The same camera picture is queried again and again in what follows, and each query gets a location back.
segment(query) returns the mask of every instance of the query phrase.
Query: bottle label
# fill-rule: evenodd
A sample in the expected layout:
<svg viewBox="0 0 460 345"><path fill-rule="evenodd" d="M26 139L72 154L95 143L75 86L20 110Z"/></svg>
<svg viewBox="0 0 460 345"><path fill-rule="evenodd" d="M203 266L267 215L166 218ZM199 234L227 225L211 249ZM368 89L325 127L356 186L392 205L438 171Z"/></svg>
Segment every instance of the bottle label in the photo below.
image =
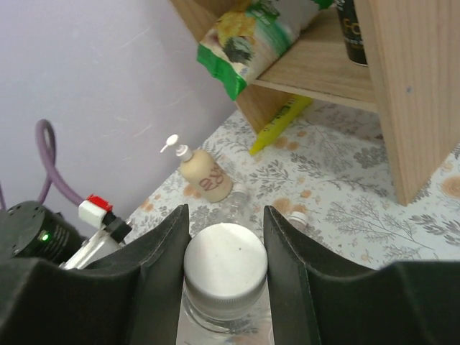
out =
<svg viewBox="0 0 460 345"><path fill-rule="evenodd" d="M366 65L364 43L354 7L354 0L336 0L336 5L348 56L351 61Z"/></svg>
<svg viewBox="0 0 460 345"><path fill-rule="evenodd" d="M216 189L219 187L222 182L225 181L225 173L219 164L214 163L213 168L211 169L209 176L207 178L202 179L199 182L200 187L205 190L205 192L209 192L210 190Z"/></svg>

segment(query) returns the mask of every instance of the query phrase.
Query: white wall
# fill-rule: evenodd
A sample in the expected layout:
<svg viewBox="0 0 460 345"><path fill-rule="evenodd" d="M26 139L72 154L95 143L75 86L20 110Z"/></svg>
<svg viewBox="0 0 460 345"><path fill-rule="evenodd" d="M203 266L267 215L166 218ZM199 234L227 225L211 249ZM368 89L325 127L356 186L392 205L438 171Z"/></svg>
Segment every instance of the white wall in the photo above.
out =
<svg viewBox="0 0 460 345"><path fill-rule="evenodd" d="M57 132L57 166L86 196L128 216L177 167L169 134L198 146L234 110L195 61L167 0L0 2L0 181L9 206L45 177L34 125ZM54 188L46 204L86 234Z"/></svg>

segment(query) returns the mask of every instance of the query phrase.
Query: wooden shelf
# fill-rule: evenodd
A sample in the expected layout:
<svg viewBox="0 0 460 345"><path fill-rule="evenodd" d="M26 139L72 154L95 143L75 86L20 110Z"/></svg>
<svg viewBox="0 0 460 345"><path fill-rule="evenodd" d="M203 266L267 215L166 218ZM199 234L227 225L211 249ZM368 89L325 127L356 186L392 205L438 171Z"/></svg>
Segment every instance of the wooden shelf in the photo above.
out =
<svg viewBox="0 0 460 345"><path fill-rule="evenodd" d="M377 111L369 68L346 56L336 9L321 12L293 47L254 83Z"/></svg>
<svg viewBox="0 0 460 345"><path fill-rule="evenodd" d="M236 2L170 1L197 40ZM290 93L378 108L396 196L407 204L460 139L460 1L354 3L369 68L348 59L329 9L236 103L256 132Z"/></svg>

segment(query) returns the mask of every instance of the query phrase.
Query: snack bag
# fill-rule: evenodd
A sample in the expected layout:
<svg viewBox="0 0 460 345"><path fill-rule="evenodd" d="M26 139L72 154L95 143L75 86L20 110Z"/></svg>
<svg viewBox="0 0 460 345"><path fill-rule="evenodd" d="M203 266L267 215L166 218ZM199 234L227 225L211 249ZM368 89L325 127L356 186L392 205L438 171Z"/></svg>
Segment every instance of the snack bag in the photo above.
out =
<svg viewBox="0 0 460 345"><path fill-rule="evenodd" d="M237 0L201 40L197 60L235 100L333 1Z"/></svg>

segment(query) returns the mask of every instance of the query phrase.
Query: black motor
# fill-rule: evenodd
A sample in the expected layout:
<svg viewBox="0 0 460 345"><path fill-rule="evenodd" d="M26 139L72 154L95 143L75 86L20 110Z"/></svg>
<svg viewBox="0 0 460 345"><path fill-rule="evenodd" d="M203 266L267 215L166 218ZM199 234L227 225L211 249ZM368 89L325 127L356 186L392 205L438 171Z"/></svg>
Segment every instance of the black motor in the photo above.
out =
<svg viewBox="0 0 460 345"><path fill-rule="evenodd" d="M0 262L0 344L175 345L188 207L84 270Z"/></svg>
<svg viewBox="0 0 460 345"><path fill-rule="evenodd" d="M38 257L65 262L81 247L78 231L37 201L0 211L0 262L12 257Z"/></svg>

